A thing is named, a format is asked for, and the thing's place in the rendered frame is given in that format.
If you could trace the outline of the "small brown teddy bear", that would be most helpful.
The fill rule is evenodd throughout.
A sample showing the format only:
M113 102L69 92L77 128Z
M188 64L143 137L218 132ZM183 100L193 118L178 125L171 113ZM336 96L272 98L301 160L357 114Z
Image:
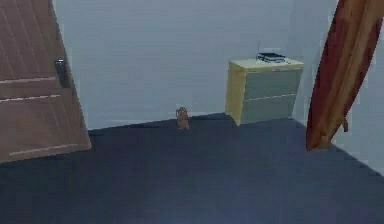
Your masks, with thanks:
M176 110L176 123L179 129L189 128L189 117L185 107L180 107Z

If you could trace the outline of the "yellow chest of drawers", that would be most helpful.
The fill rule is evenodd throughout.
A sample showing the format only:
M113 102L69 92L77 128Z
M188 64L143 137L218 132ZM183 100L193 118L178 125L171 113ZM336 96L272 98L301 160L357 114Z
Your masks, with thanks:
M290 118L304 63L286 58L281 63L260 59L228 63L225 113L237 126Z

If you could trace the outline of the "dark stacked books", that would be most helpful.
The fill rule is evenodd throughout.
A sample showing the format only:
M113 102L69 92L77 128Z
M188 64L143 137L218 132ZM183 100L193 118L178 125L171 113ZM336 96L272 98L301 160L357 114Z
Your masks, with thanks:
M269 62L269 63L283 63L285 61L285 56L272 52L262 52L258 54L260 60Z

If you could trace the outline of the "red orange curtain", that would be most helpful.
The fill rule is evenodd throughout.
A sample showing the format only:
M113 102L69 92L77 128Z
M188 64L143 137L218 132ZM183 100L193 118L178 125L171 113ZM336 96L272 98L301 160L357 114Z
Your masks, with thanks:
M384 0L339 0L324 44L307 117L306 149L324 149L347 114L370 67L384 22Z

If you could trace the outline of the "brown wooden room door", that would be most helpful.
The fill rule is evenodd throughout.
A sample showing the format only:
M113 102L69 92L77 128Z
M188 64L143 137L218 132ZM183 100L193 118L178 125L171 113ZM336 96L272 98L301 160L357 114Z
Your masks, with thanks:
M53 0L0 0L0 163L90 148Z

